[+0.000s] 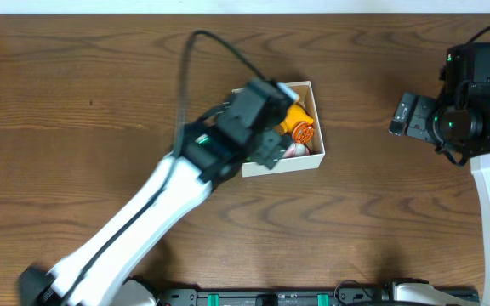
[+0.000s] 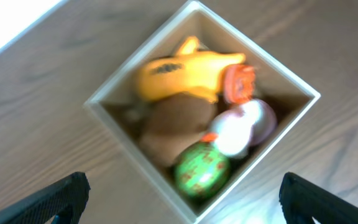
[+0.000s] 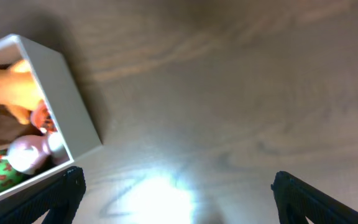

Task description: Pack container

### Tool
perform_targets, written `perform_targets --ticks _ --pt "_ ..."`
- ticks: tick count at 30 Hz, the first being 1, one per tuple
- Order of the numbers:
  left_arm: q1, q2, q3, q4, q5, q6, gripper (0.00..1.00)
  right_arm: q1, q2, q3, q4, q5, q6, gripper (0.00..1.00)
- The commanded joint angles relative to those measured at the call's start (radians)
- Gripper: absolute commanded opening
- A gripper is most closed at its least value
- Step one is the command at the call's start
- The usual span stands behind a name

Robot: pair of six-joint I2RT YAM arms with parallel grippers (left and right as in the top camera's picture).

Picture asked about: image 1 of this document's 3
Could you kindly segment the yellow rubber figure toy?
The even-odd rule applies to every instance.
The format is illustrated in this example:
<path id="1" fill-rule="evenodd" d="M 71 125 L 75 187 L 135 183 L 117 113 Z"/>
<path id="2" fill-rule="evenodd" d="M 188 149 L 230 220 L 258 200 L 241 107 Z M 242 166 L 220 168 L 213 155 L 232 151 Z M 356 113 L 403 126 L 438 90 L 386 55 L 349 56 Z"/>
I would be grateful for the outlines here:
<path id="1" fill-rule="evenodd" d="M 289 134 L 291 135 L 292 131 L 296 127 L 299 122 L 308 122 L 313 125 L 314 119 L 310 116 L 305 108 L 300 104 L 293 104 L 289 107 L 287 111 L 287 115 L 284 120 L 274 127 L 276 132 L 279 134 Z"/>

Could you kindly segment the orange slice toy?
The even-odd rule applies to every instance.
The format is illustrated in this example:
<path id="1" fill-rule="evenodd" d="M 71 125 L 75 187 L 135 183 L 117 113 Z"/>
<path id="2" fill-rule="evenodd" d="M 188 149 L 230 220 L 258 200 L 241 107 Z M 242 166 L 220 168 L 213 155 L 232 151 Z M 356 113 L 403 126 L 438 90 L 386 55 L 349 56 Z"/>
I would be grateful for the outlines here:
<path id="1" fill-rule="evenodd" d="M 299 122 L 291 133 L 293 141 L 298 144 L 308 143 L 314 136 L 315 129 L 311 123 Z"/>

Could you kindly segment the white duck toy pink hat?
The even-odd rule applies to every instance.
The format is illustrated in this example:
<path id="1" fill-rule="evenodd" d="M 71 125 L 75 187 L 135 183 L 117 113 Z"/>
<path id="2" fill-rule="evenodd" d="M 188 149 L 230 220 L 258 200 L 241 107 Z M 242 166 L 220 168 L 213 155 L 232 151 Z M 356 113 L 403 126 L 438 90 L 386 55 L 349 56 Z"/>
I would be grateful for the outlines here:
<path id="1" fill-rule="evenodd" d="M 293 143 L 291 144 L 285 153 L 283 154 L 283 158 L 295 158 L 301 156 L 308 156 L 310 154 L 309 148 L 305 144 L 301 143 Z"/>

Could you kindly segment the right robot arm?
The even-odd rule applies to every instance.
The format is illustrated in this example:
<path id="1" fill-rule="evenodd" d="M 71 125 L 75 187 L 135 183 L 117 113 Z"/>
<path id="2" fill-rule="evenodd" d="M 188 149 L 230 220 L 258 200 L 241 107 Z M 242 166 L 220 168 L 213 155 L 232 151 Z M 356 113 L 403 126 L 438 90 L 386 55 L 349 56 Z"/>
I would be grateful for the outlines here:
<path id="1" fill-rule="evenodd" d="M 490 42 L 447 50 L 435 98 L 406 92 L 390 133 L 434 145 L 453 165 L 470 166 L 480 200 L 485 280 L 480 303 L 490 305 Z"/>

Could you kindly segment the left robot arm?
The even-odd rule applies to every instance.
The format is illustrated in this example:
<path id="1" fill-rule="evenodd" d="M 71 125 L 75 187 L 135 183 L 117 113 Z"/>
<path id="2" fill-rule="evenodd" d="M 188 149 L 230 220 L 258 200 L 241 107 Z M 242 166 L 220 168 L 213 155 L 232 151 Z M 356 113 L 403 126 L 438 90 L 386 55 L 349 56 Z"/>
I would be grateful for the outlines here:
<path id="1" fill-rule="evenodd" d="M 87 243 L 51 270 L 18 279 L 21 305 L 109 305 L 132 270 L 189 211 L 248 160 L 272 169 L 292 144 L 276 131 L 299 95 L 254 78 L 185 124 L 138 193 Z"/>

